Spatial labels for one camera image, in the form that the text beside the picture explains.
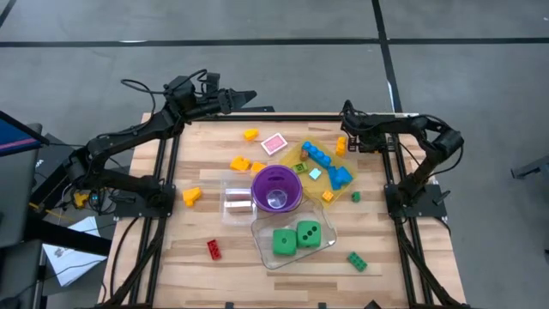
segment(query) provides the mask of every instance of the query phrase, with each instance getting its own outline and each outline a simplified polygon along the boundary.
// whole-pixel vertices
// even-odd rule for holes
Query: wooden table
[[[254,142],[243,139],[244,130],[249,128],[260,131]],[[276,132],[280,132],[289,145],[279,154],[268,157],[260,142]],[[277,270],[268,270],[256,250],[250,227],[221,224],[220,177],[229,170],[232,158],[243,155],[252,161],[277,164],[305,135],[313,135],[335,149],[337,137],[344,133],[336,122],[195,122],[184,129],[174,179],[178,194],[166,227],[154,307],[223,307],[227,301],[234,302],[236,307],[317,307],[319,302],[331,307],[364,307],[371,300],[382,308],[407,307],[395,226],[387,215],[384,201],[386,178],[380,154],[347,154],[347,160],[357,168],[359,176],[328,210],[338,240],[324,251]],[[401,141],[422,159],[423,151],[413,137],[401,136]],[[164,174],[171,143],[167,145]],[[152,174],[157,149],[158,141],[137,147],[130,173]],[[403,153],[407,170],[411,171],[412,159]],[[391,159],[398,181],[396,160]],[[181,191],[193,186],[201,186],[203,196],[193,209],[188,209]],[[351,202],[353,191],[360,191],[360,203]],[[114,251],[130,221],[125,219],[117,224],[104,278],[107,287]],[[124,242],[115,287],[122,284],[136,262],[142,222],[140,219],[132,227]],[[464,302],[448,231],[433,219],[418,222],[428,266],[449,294]],[[223,256],[220,261],[212,261],[209,256],[206,242],[211,239],[219,243]],[[368,263],[365,272],[359,273],[346,260],[351,251],[356,251]],[[419,273],[413,263],[410,264],[417,299],[422,301]],[[145,269],[140,301],[144,301],[147,281],[148,269]]]

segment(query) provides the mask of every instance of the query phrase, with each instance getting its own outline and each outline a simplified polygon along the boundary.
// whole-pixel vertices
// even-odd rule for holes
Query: purple cup
[[[298,175],[288,167],[272,165],[261,170],[251,183],[251,195],[259,209],[282,213],[301,202],[303,187]]]

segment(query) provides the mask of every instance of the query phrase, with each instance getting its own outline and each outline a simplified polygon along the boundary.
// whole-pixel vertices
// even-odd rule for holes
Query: green lego brick
[[[356,268],[360,272],[363,272],[368,266],[368,264],[361,257],[359,257],[356,252],[351,252],[347,259],[349,260],[349,262],[351,262],[354,268]]]
[[[279,228],[273,231],[273,254],[295,255],[297,251],[297,238],[294,230]]]
[[[320,223],[300,221],[298,223],[298,248],[316,248],[322,238]]]
[[[353,192],[353,194],[351,195],[351,198],[355,203],[360,202],[360,192]]]
[[[300,173],[305,173],[309,170],[309,167],[307,167],[307,165],[305,164],[305,162],[301,162],[299,164],[296,164],[292,167],[292,170],[297,173],[297,174],[300,174]]]

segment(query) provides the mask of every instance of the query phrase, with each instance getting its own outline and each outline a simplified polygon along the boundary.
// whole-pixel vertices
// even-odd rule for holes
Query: pink card
[[[285,148],[288,143],[280,133],[276,133],[261,143],[267,155],[274,155],[277,151]]]

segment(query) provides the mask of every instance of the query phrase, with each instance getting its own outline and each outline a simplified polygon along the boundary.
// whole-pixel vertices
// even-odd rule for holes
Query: monitor
[[[45,137],[0,111],[0,157],[48,144]]]

